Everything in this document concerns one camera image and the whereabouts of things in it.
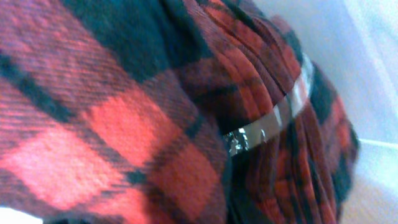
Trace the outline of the red plaid flannel shirt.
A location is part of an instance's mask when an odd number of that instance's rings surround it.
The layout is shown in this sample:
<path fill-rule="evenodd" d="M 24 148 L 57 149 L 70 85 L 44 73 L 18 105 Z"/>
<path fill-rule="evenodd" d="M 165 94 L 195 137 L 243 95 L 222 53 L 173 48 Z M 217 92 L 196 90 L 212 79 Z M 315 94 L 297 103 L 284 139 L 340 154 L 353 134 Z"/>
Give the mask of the red plaid flannel shirt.
<path fill-rule="evenodd" d="M 358 140 L 252 1 L 1 1 L 1 206 L 45 223 L 338 223 Z"/>

